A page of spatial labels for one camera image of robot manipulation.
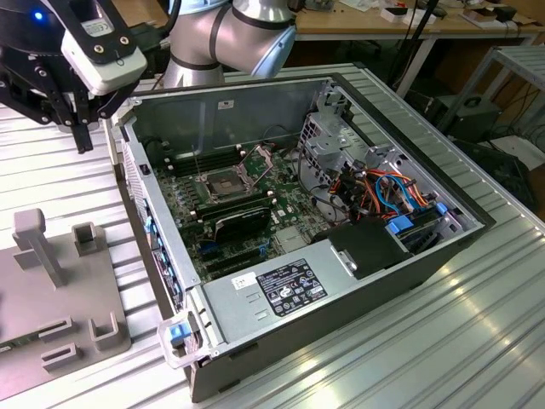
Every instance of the white label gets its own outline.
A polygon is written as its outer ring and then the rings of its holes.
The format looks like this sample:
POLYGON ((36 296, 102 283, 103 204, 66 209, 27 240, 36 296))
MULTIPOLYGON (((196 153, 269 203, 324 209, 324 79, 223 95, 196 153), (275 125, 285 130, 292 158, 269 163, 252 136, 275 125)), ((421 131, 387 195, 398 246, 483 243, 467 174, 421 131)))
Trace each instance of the white label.
POLYGON ((323 288, 321 285, 319 285, 318 287, 312 288, 312 289, 310 290, 310 292, 311 292, 312 294, 316 294, 317 292, 321 292, 323 289, 324 289, 324 288, 323 288))
POLYGON ((255 279, 255 273, 253 271, 250 271, 249 273, 239 275, 238 277, 235 277, 234 279, 231 279, 232 286, 235 287, 235 290, 242 290, 243 288, 257 284, 257 280, 255 279))
POLYGON ((218 102, 218 109, 231 109, 235 106, 235 100, 218 102))
POLYGON ((113 32, 110 25, 104 19, 85 21, 82 26, 91 37, 100 37, 113 32))

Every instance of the power supply label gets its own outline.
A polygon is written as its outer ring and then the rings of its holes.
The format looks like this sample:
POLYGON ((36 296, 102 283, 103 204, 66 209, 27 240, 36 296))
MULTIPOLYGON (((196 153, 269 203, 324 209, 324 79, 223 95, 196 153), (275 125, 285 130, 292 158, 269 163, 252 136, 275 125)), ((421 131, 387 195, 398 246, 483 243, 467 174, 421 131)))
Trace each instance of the power supply label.
POLYGON ((304 258, 258 275, 257 283, 278 317, 327 296, 325 288, 304 258))

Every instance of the blue latch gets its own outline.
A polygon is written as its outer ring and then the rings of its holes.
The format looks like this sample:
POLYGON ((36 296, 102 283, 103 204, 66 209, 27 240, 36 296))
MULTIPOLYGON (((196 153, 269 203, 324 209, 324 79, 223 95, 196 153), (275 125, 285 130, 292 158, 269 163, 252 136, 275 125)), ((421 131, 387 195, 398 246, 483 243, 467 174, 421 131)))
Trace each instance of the blue latch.
POLYGON ((182 321, 180 324, 173 325, 169 328, 170 343, 173 347, 180 346, 183 340, 191 335, 191 327, 187 321, 182 321))
POLYGON ((441 214, 441 216, 444 215, 447 211, 449 211, 449 208, 446 207, 446 204, 441 202, 437 202, 437 204, 435 205, 435 209, 437 209, 437 211, 441 214))
POLYGON ((397 234, 407 228, 412 228, 414 224, 412 224, 407 216, 397 216, 390 219, 388 226, 390 227, 390 230, 392 230, 392 233, 397 234))

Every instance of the white box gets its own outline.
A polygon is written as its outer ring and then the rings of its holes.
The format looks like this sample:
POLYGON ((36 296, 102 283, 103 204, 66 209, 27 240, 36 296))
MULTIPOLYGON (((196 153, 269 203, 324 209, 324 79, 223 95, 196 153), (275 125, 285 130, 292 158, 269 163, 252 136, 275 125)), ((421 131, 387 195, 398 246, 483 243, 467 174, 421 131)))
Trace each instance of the white box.
POLYGON ((384 20, 388 20, 390 21, 391 23, 400 23, 401 21, 403 21, 403 18, 406 16, 406 14, 402 14, 402 15, 397 15, 397 14, 394 14, 394 13, 391 13, 388 9, 382 9, 381 11, 381 17, 384 19, 384 20))
MULTIPOLYGON (((426 10, 417 10, 415 12, 415 18, 412 21, 412 26, 418 26, 420 24, 420 21, 422 20, 422 17, 426 13, 426 10)), ((407 14, 403 18, 403 22, 408 26, 410 24, 410 19, 412 18, 412 9, 407 10, 407 14)), ((435 16, 433 14, 429 15, 429 20, 426 23, 426 26, 428 24, 433 24, 435 22, 435 16)))

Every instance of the metal table surface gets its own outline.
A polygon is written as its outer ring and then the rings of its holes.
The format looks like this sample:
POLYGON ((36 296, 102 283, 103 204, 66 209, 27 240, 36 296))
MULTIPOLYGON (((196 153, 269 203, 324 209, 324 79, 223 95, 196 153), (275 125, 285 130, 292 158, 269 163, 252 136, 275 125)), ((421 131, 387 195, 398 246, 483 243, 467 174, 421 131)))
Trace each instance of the metal table surface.
POLYGON ((69 135, 0 109, 2 245, 10 245, 11 213, 28 206, 40 205, 49 234, 87 220, 105 227, 133 339, 126 353, 0 407, 545 407, 545 226, 370 72, 346 64, 280 75, 332 71, 489 211, 494 228, 419 288, 192 405, 183 371, 167 366, 155 338, 158 307, 104 134, 78 155, 69 135))

